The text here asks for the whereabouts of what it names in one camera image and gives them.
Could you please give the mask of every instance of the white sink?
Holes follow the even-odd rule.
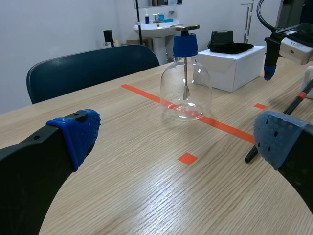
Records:
[[[141,33],[145,38],[163,38],[170,35],[175,35],[175,31],[171,31],[170,27],[173,25],[180,24],[177,19],[174,19],[173,22],[164,22],[164,23],[144,23],[141,22]],[[138,26],[135,25],[134,30],[139,34]]]
[[[144,23],[141,22],[141,34],[144,38],[152,38],[153,51],[156,54],[160,65],[167,63],[165,37],[175,35],[175,31],[171,31],[170,27],[180,24],[177,19],[173,22],[163,23]],[[139,34],[139,28],[134,26],[134,31]]]

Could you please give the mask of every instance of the mirror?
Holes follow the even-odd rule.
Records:
[[[168,5],[181,5],[182,0],[138,0],[139,8],[147,8],[154,6],[168,6]]]

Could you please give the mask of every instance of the textured rubber pad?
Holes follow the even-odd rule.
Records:
[[[262,157],[278,170],[308,124],[282,113],[264,112],[254,123],[255,145]]]

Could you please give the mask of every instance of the orange tape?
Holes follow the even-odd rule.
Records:
[[[142,91],[140,89],[137,89],[137,88],[132,87],[132,86],[127,85],[127,84],[124,84],[121,87],[123,87],[123,88],[125,88],[125,89],[127,89],[127,90],[129,90],[131,92],[134,92],[136,94],[139,94],[141,96],[144,96],[144,97],[146,97],[146,98],[148,98],[150,100],[153,100],[155,102],[160,103],[160,98],[158,96],[156,96],[156,95],[144,92],[144,91]],[[177,105],[175,105],[175,104],[173,104],[171,102],[168,102],[168,101],[162,101],[162,103],[163,103],[163,105],[169,107],[170,109],[175,109],[175,107],[177,107]],[[198,116],[199,114],[198,113],[191,113],[190,115]],[[236,129],[236,128],[232,127],[232,126],[228,126],[228,125],[226,125],[224,123],[221,123],[221,122],[216,121],[214,119],[211,119],[209,117],[202,117],[199,120],[204,122],[204,123],[206,123],[206,124],[209,124],[209,125],[217,128],[217,129],[219,129],[221,131],[227,132],[227,133],[229,133],[229,134],[231,134],[233,136],[236,136],[236,137],[241,138],[241,139],[243,139],[245,141],[248,141],[248,142],[250,142],[252,144],[255,144],[254,136],[249,134],[249,133],[247,133],[247,132],[244,132],[244,131],[241,131],[239,129]]]
[[[144,92],[144,91],[142,91],[142,90],[140,90],[140,89],[137,89],[137,88],[135,88],[135,87],[132,87],[132,86],[130,86],[130,85],[128,85],[128,84],[124,84],[124,85],[122,85],[121,87],[122,87],[122,88],[125,88],[125,89],[127,89],[127,90],[129,90],[129,91],[131,91],[131,92],[135,92],[135,93],[137,93],[137,94],[139,94],[139,95],[141,95],[141,96],[144,96],[144,97],[146,97],[146,98],[148,98],[148,99],[150,99],[150,100],[153,100],[153,101],[155,101],[155,102],[157,102],[157,103],[160,103],[160,97],[158,97],[158,96],[156,96],[156,95],[153,95],[153,94]]]
[[[305,99],[307,97],[307,94],[305,92],[300,92],[298,97],[301,97],[302,99]]]
[[[190,153],[183,154],[180,158],[178,158],[179,161],[182,163],[185,163],[186,165],[191,165],[194,163],[198,158],[191,155]]]
[[[256,105],[254,105],[254,107],[259,108],[259,109],[266,109],[266,105],[260,104],[260,103],[257,103]]]

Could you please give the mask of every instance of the clear glass jar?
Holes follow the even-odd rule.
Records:
[[[186,61],[187,73],[185,58],[175,59],[163,73],[160,88],[164,114],[180,121],[208,115],[212,102],[212,84],[206,68],[195,57],[188,57]]]

